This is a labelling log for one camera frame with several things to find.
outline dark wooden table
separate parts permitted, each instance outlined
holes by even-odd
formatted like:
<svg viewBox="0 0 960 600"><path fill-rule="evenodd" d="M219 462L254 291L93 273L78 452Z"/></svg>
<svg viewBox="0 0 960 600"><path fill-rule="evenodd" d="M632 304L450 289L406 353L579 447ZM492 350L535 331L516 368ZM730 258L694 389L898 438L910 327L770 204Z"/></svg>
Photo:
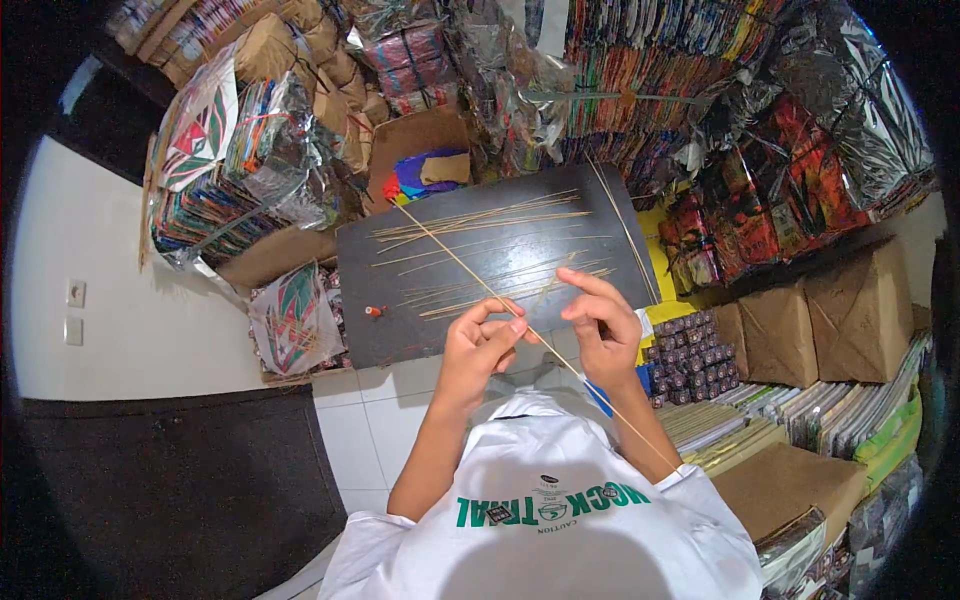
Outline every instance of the dark wooden table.
<svg viewBox="0 0 960 600"><path fill-rule="evenodd" d="M589 165L560 167L495 184L465 187L416 201L408 204L406 208L418 220L429 221L499 208L547 194L579 188L576 193L580 195L580 199L574 200L570 204L550 206L512 216L525 217L592 211L587 216L441 234L440 239L448 247L453 247L512 236L510 239L491 242L487 245L454 250L453 252L458 256L485 248L540 242L535 245L464 257L464 262L484 280L537 265L568 252L586 250L587 252L576 256L573 262L605 258L606 260L595 267L590 267L588 270L603 267L615 269L605 277L606 281L616 286L634 308L650 306L659 301L660 291L657 288L650 257L647 255L643 233L636 223L636 213L631 205L630 195L624 187L619 173L612 165L603 165L601 168L620 209L620 214L623 215L631 237L646 266L646 273L654 287L653 297L648 291L640 269L636 265L630 244L623 232L623 226L620 225L620 221L613 211L610 199ZM482 288L475 286L450 295L462 296L471 291L476 292L471 298L450 300L446 304L437 303L427 307L413 307L410 304L401 306L406 300L406 297L401 293L403 289L419 289L475 281L463 267L453 260L420 269L407 275L398 275L413 267L448 258L448 254L445 252L404 260L391 265L371 267L370 265L373 263L440 249L433 240L424 237L394 250L377 254L378 250L382 250L391 244L382 244L371 239L369 236L372 231L407 225L413 225L413 222L400 210L393 209L351 223L341 228L337 233L344 320L350 359L356 369L388 365L442 353L446 330L455 317L426 321L419 314L430 308L439 308L459 301L472 300L472 298L479 300L488 295ZM571 225L580 225L580 227L564 228ZM559 239L594 235L609 235L610 237ZM560 265L561 261L558 260L542 268L549 269L551 266ZM523 287L526 287L523 285L525 281L543 276L550 276L550 273L543 272L502 279L491 283L491 287L498 290L499 287L518 285L520 287L514 289L523 289ZM544 333L568 326L568 323L561 319L560 312L578 293L578 290L561 284L559 289L554 289L545 296L532 296L519 300L518 303L527 309L527 319L530 325L537 332ZM510 296L510 291L506 291L504 295ZM384 305L388 307L387 311L378 319L373 319L365 313L367 306L380 307Z"/></svg>

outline dark door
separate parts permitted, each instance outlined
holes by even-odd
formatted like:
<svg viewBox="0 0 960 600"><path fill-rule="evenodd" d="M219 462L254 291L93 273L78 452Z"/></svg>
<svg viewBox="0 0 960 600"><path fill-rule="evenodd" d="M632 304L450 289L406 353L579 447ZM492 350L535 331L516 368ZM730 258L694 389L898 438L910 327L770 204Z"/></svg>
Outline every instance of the dark door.
<svg viewBox="0 0 960 600"><path fill-rule="evenodd" d="M347 519L310 388L25 400L24 437L105 596L252 598Z"/></svg>

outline white t-shirt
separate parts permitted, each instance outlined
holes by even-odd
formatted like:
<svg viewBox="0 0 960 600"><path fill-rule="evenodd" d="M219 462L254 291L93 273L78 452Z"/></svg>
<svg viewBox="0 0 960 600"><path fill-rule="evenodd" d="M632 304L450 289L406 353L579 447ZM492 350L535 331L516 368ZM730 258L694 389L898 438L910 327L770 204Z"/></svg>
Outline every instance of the white t-shirt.
<svg viewBox="0 0 960 600"><path fill-rule="evenodd" d="M754 545L703 471L651 484L555 394L474 427L419 523L351 515L320 600L759 598Z"/></svg>

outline hand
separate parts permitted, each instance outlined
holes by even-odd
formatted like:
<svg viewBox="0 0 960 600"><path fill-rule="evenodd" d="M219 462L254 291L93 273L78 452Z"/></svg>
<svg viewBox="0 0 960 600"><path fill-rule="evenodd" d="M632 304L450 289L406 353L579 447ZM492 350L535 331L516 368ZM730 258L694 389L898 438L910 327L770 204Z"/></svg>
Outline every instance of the hand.
<svg viewBox="0 0 960 600"><path fill-rule="evenodd" d="M598 277L565 267L557 269L557 277L585 292L560 316L573 323L587 379L605 391L634 381L643 326L630 304L615 287ZM605 324L603 335L598 322Z"/></svg>
<svg viewBox="0 0 960 600"><path fill-rule="evenodd" d="M463 410L467 414L483 401L487 381L494 372L504 372L516 360L514 345L524 338L539 340L521 319L526 311L504 299L519 315L510 321L487 321L493 313L508 312L496 298L474 304L446 332L444 363L431 404Z"/></svg>

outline electrical outlet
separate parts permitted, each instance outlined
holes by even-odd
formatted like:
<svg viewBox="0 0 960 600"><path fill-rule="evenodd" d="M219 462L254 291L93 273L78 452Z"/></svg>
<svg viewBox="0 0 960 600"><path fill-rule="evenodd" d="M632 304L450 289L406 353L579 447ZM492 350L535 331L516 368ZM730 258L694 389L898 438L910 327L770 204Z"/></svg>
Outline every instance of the electrical outlet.
<svg viewBox="0 0 960 600"><path fill-rule="evenodd" d="M67 317L63 320L63 341L68 346L84 344L84 320L80 317Z"/></svg>
<svg viewBox="0 0 960 600"><path fill-rule="evenodd" d="M71 308L83 308L86 302L86 281L70 279L66 283L66 305Z"/></svg>

